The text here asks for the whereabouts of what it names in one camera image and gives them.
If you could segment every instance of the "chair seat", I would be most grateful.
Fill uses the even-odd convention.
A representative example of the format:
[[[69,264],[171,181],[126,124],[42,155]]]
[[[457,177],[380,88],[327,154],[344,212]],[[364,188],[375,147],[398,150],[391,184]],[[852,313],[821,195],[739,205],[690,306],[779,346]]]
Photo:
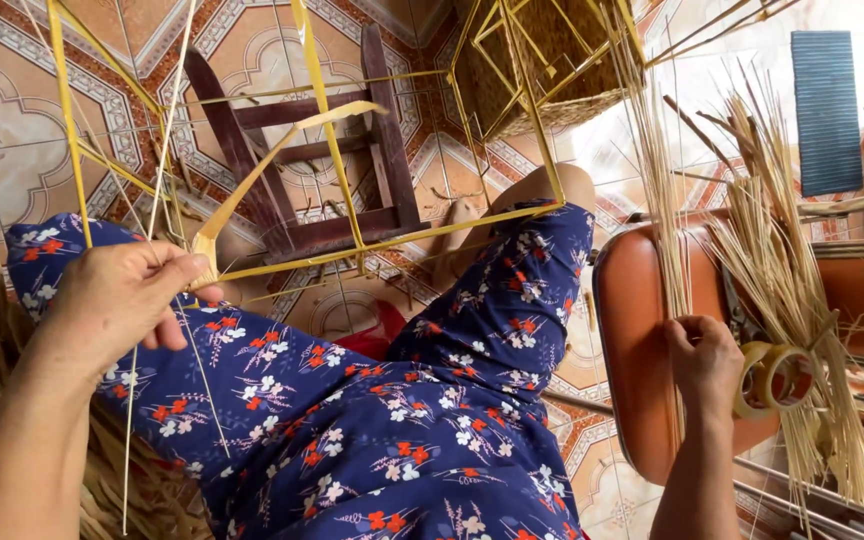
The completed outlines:
[[[692,312],[723,320],[717,265],[697,240],[709,241],[700,216],[687,223]],[[651,224],[622,232],[595,260],[592,291],[622,452],[642,477],[665,485],[678,452],[676,399],[663,322],[662,277]],[[778,413],[735,420],[738,455],[774,435]]]

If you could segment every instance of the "foot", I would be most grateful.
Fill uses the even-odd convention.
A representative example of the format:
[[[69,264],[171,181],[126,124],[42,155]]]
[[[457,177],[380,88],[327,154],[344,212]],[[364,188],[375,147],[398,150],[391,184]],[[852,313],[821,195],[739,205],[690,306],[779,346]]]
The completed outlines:
[[[453,225],[456,223],[467,223],[479,218],[479,211],[475,209],[472,198],[462,197],[452,202],[452,206],[448,211],[448,216],[445,219],[445,225]],[[452,268],[454,257],[451,252],[462,247],[462,243],[466,241],[466,237],[472,228],[461,228],[446,234],[441,241],[442,256],[436,259],[435,272],[432,275],[432,287],[438,291],[445,291],[455,284],[459,279],[458,274]]]

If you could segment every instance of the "red plastic bag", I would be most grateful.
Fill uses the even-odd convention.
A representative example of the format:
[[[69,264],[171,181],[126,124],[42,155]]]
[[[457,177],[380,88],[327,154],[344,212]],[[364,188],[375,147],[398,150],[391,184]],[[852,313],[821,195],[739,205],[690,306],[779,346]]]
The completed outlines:
[[[405,327],[405,317],[386,300],[376,300],[375,310],[378,313],[377,325],[336,339],[335,344],[378,362],[385,362],[389,345]]]

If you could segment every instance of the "white flower print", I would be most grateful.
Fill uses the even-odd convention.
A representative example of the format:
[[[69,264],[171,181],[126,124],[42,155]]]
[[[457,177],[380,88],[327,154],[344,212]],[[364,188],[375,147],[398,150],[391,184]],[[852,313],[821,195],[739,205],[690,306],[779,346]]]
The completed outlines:
[[[335,503],[335,500],[342,496],[346,490],[342,489],[342,486],[339,482],[332,482],[332,485],[329,486],[328,491],[325,492],[325,497],[328,497],[330,502]]]
[[[38,233],[38,237],[35,239],[36,242],[44,242],[46,239],[51,239],[55,235],[59,234],[59,230],[55,227],[49,227],[44,230],[41,230]]]
[[[176,423],[173,420],[169,420],[169,423],[162,425],[158,429],[158,432],[162,434],[163,437],[174,436],[176,434]]]
[[[402,480],[405,482],[414,481],[419,477],[419,471],[412,467],[412,463],[406,463],[402,469]]]
[[[462,527],[465,527],[469,534],[479,534],[486,530],[486,524],[479,521],[478,516],[472,516],[462,521]]]
[[[325,445],[325,448],[322,449],[323,452],[328,452],[328,456],[330,458],[335,458],[342,452],[342,443],[332,443]]]
[[[31,310],[32,308],[37,308],[39,306],[39,301],[33,298],[31,294],[25,293],[22,295],[22,304]]]
[[[59,292],[59,289],[54,288],[52,285],[46,283],[42,285],[41,289],[38,289],[38,292],[35,293],[35,296],[41,296],[45,300],[52,300],[52,297]]]
[[[385,472],[385,478],[389,479],[392,482],[398,482],[399,472],[399,465],[389,465],[389,470]]]

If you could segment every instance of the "floral pants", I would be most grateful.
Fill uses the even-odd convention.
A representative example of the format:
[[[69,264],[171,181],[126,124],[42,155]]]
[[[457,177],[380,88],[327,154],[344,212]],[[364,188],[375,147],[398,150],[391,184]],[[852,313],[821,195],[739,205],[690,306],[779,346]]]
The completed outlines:
[[[192,347],[139,346],[135,372],[128,354],[96,392],[124,418],[134,388],[136,434],[198,479],[217,538],[572,540],[578,513],[539,394],[565,355],[593,223],[567,204],[496,224],[386,361],[236,307],[174,304],[202,369]],[[96,246],[142,240],[90,229]],[[39,320],[85,249],[82,219],[15,225],[6,242]]]

